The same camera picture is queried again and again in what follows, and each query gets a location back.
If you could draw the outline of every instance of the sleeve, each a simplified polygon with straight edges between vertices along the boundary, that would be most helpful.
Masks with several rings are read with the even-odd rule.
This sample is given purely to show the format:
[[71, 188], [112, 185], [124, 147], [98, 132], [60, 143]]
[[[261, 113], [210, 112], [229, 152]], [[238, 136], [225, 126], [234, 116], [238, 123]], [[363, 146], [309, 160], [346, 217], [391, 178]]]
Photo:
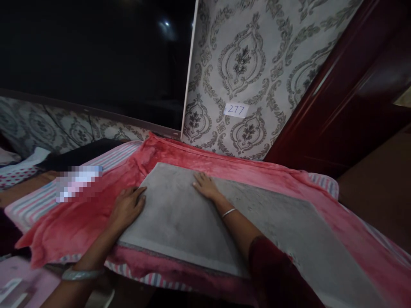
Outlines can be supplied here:
[[254, 239], [250, 245], [248, 263], [261, 308], [325, 308], [289, 257], [268, 238]]

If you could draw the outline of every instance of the white label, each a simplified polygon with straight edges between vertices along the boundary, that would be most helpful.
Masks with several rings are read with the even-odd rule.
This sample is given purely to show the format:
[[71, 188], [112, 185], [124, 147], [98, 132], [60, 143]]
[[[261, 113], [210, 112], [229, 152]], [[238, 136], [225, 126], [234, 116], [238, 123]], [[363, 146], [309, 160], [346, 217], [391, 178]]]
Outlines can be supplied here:
[[224, 114], [235, 116], [237, 118], [245, 118], [247, 116], [248, 105], [242, 103], [226, 103]]

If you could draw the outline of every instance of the red wooden door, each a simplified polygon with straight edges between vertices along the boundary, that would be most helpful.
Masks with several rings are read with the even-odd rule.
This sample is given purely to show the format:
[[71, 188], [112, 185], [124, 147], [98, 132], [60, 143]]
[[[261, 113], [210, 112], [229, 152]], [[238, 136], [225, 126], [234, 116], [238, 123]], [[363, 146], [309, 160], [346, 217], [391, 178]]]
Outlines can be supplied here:
[[410, 86], [408, 4], [365, 0], [265, 161], [340, 176], [411, 122]]

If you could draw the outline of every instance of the pink blanket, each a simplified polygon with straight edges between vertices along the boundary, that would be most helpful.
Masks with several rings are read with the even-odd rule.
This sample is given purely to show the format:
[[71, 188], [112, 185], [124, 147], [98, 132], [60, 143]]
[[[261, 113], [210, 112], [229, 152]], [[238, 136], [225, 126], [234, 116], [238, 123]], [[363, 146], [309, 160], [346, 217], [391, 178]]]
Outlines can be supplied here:
[[[213, 177], [310, 201], [382, 296], [393, 306], [411, 306], [411, 271], [379, 245], [364, 225], [353, 219], [352, 213], [345, 211], [325, 190], [313, 184], [306, 172], [272, 163], [221, 156], [153, 134], [126, 162], [104, 173], [99, 182], [102, 192], [94, 200], [59, 204], [26, 233], [16, 247], [31, 247], [31, 264], [35, 268], [65, 255], [83, 254], [104, 228], [120, 190], [138, 186], [157, 162], [203, 171]], [[252, 303], [249, 282], [236, 277], [215, 275], [194, 266], [119, 246], [109, 260], [117, 264], [127, 263], [136, 277], [157, 272], [165, 279], [180, 281], [212, 296]]]

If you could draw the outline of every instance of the hand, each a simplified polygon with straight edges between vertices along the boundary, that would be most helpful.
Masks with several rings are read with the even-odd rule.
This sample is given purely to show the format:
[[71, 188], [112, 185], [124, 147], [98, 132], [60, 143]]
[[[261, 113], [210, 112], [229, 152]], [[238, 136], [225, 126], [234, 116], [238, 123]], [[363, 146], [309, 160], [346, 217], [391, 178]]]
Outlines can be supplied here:
[[214, 181], [209, 178], [204, 172], [194, 174], [197, 182], [193, 183], [193, 186], [198, 190], [204, 197], [215, 201], [217, 198], [223, 195], [218, 191], [217, 186], [215, 186]]
[[137, 199], [146, 189], [147, 187], [140, 187], [138, 189], [137, 187], [131, 187], [121, 191], [111, 212], [108, 223], [109, 228], [123, 232], [136, 220], [143, 211], [146, 196], [141, 197], [138, 203]]

